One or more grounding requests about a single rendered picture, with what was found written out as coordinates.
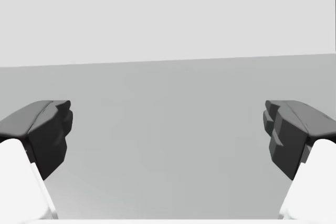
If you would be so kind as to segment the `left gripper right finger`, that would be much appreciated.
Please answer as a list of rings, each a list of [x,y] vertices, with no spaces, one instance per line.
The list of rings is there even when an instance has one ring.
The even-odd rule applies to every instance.
[[[279,219],[336,220],[336,120],[295,100],[267,100],[272,162],[292,181]]]

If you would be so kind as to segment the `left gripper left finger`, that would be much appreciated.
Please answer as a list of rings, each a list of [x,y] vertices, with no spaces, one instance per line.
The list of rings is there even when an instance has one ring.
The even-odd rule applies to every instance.
[[[65,160],[70,107],[41,100],[0,120],[0,220],[58,219],[44,181]]]

